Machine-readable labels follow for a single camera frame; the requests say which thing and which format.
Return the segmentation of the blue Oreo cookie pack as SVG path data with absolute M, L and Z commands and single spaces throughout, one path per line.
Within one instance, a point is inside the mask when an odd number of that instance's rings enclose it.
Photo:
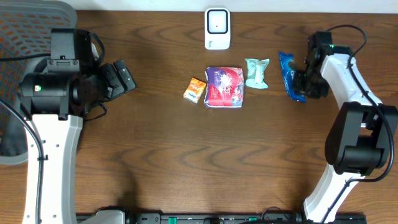
M 294 101 L 305 103 L 305 96 L 296 93 L 293 89 L 293 80 L 296 73 L 294 55 L 279 52 L 279 62 L 287 95 Z

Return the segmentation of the teal green snack packet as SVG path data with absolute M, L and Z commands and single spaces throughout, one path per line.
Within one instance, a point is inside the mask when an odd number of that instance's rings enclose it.
M 246 58 L 245 61 L 248 67 L 248 76 L 245 85 L 260 90 L 268 88 L 268 84 L 264 81 L 264 74 L 270 60 L 268 58 L 264 60 Z

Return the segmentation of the small orange snack box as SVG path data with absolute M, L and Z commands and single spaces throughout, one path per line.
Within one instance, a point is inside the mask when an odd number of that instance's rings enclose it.
M 183 93 L 183 98 L 188 101 L 191 101 L 192 103 L 197 104 L 205 88 L 206 88 L 205 82 L 196 78 L 192 78 L 187 86 L 187 89 Z

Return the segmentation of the red purple snack bag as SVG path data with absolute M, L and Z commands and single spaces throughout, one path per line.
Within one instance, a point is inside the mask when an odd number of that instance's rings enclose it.
M 208 67 L 204 104 L 207 108 L 241 108 L 244 76 L 239 67 Z

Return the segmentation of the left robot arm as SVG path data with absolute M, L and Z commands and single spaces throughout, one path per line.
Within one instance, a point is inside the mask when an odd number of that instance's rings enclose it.
M 27 189 L 23 223 L 76 223 L 76 151 L 90 109 L 133 90 L 123 60 L 48 59 L 22 81 L 27 110 Z

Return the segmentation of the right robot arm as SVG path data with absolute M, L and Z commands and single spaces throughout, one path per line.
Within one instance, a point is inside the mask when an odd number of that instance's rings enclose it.
M 370 90 L 349 47 L 310 47 L 305 63 L 294 90 L 314 98 L 331 90 L 339 107 L 325 141 L 325 171 L 303 203 L 307 220 L 331 223 L 356 184 L 378 182 L 391 170 L 397 108 Z

